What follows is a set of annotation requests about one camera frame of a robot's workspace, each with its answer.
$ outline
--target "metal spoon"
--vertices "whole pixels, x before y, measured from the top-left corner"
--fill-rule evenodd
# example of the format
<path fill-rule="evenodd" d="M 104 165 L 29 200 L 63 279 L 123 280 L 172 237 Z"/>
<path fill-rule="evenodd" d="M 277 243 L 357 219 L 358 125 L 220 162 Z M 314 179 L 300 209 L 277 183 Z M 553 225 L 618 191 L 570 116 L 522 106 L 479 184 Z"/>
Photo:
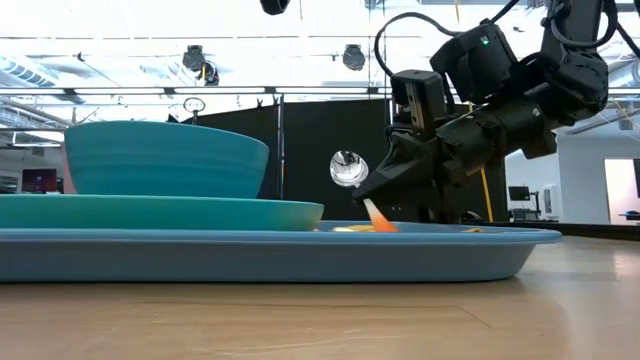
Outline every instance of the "metal spoon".
<path fill-rule="evenodd" d="M 334 183 L 342 187 L 358 187 L 369 175 L 369 166 L 364 159 L 352 152 L 340 150 L 336 152 L 329 163 L 329 172 Z M 371 199 L 363 200 L 367 208 L 373 228 L 379 232 L 398 231 L 389 220 L 378 210 Z"/>

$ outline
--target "table surface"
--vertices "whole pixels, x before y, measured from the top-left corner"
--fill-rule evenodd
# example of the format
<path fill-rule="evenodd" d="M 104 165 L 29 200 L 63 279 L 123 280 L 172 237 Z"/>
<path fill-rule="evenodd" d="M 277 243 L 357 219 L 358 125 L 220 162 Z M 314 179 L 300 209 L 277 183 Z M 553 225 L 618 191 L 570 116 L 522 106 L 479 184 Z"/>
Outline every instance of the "table surface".
<path fill-rule="evenodd" d="M 489 283 L 3 285 L 0 357 L 637 360 L 640 243 L 565 239 Z"/>

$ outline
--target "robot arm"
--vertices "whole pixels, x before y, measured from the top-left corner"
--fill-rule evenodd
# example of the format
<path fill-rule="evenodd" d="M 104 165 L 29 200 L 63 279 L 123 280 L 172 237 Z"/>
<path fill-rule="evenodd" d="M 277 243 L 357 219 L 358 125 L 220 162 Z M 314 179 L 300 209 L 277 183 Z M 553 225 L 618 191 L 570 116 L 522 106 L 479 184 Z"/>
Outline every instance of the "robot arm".
<path fill-rule="evenodd" d="M 598 40 L 603 7 L 609 27 Z M 597 46 L 616 30 L 613 0 L 553 0 L 543 26 L 540 52 L 520 61 L 495 21 L 485 20 L 445 43 L 431 59 L 434 71 L 393 74 L 402 110 L 388 132 L 390 150 L 354 198 L 396 203 L 425 187 L 442 197 L 444 186 L 499 166 L 516 150 L 529 159 L 555 153 L 551 130 L 603 110 L 608 67 Z M 481 107 L 453 114 L 445 76 L 461 101 Z"/>

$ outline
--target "desk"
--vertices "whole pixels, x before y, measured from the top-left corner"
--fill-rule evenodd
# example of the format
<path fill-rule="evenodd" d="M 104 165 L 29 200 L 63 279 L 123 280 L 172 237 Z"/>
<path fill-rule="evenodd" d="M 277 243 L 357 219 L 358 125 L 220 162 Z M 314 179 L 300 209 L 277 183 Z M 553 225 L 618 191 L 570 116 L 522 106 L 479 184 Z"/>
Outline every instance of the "desk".
<path fill-rule="evenodd" d="M 5 285 L 7 360 L 638 359 L 640 244 L 568 238 L 439 285 Z"/>

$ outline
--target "teal bowl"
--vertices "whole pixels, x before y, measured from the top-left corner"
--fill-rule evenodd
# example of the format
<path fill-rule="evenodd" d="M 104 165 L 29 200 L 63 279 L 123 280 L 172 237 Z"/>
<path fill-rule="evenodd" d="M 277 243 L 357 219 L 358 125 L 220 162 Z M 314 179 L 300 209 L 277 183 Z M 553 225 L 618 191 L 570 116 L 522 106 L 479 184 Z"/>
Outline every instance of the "teal bowl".
<path fill-rule="evenodd" d="M 146 121 L 65 131 L 78 194 L 256 198 L 269 148 L 232 132 Z"/>

